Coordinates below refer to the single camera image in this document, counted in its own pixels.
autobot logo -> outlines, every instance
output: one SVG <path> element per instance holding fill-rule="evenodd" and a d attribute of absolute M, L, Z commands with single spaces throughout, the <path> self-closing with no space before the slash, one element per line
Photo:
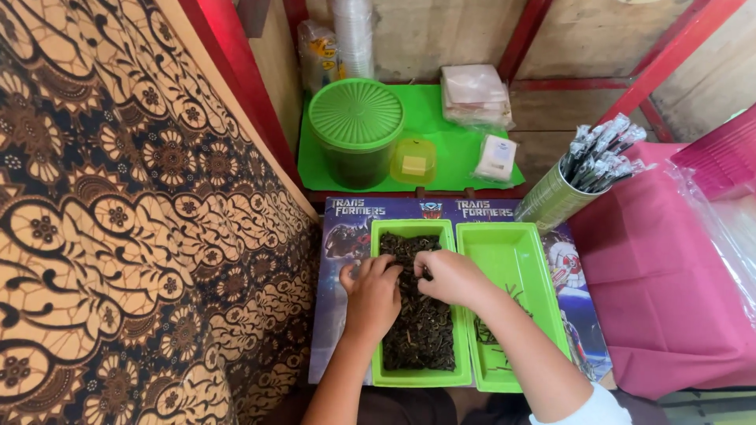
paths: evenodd
<path fill-rule="evenodd" d="M 440 219 L 443 212 L 442 205 L 435 202 L 421 203 L 420 209 L 423 211 L 424 219 Z"/>

pink tablecloth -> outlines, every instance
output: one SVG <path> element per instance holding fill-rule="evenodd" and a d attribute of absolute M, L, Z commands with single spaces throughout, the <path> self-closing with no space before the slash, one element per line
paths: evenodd
<path fill-rule="evenodd" d="M 680 145 L 628 156 L 659 167 L 570 220 L 617 384 L 657 399 L 687 387 L 756 385 L 756 331 L 737 286 L 664 173 Z"/>

green plastic container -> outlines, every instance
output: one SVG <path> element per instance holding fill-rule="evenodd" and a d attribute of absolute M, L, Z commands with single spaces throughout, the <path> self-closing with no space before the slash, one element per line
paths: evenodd
<path fill-rule="evenodd" d="M 551 284 L 544 249 L 533 223 L 458 223 L 457 248 L 496 286 L 533 314 L 533 320 L 569 357 L 562 315 Z M 472 369 L 478 390 L 522 392 L 498 344 L 484 344 L 476 333 L 476 314 L 466 309 Z"/>
<path fill-rule="evenodd" d="M 440 236 L 441 247 L 455 251 L 454 228 L 451 220 L 441 219 L 405 219 L 405 220 L 376 220 L 370 231 L 370 255 L 380 254 L 380 237 L 391 232 L 403 237 L 415 237 L 426 234 Z M 473 374 L 470 369 L 469 344 L 467 342 L 467 326 L 465 308 L 451 306 L 451 331 L 454 337 L 454 363 L 457 368 L 453 371 L 433 371 L 430 369 L 387 371 L 383 367 L 383 343 L 373 354 L 373 385 L 400 387 L 431 387 L 431 386 L 461 386 L 470 385 Z"/>
<path fill-rule="evenodd" d="M 395 139 L 404 128 L 404 107 L 396 93 L 372 79 L 343 79 L 312 98 L 309 116 L 336 183 L 368 189 L 386 178 Z"/>

green lid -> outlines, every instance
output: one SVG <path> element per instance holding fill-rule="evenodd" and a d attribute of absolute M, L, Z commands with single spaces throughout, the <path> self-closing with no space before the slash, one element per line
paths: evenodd
<path fill-rule="evenodd" d="M 348 150 L 382 147 L 404 127 L 399 97 L 381 82 L 351 78 L 323 87 L 310 102 L 312 131 Z"/>

plywood panel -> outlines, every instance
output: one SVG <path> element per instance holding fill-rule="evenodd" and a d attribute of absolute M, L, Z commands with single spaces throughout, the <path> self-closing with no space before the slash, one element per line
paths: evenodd
<path fill-rule="evenodd" d="M 692 0 L 554 0 L 518 79 L 626 76 Z"/>
<path fill-rule="evenodd" d="M 273 108 L 292 152 L 299 143 L 302 82 L 283 0 L 272 0 L 260 39 L 249 39 Z"/>
<path fill-rule="evenodd" d="M 511 92 L 515 131 L 570 131 L 580 124 L 596 121 L 622 95 L 624 90 L 568 90 Z M 639 109 L 630 114 L 633 123 L 650 129 Z"/>
<path fill-rule="evenodd" d="M 330 25 L 326 0 L 308 0 Z M 373 0 L 376 75 L 382 81 L 438 76 L 442 65 L 498 64 L 525 0 Z"/>
<path fill-rule="evenodd" d="M 677 141 L 692 142 L 756 102 L 756 0 L 748 0 L 654 92 Z"/>

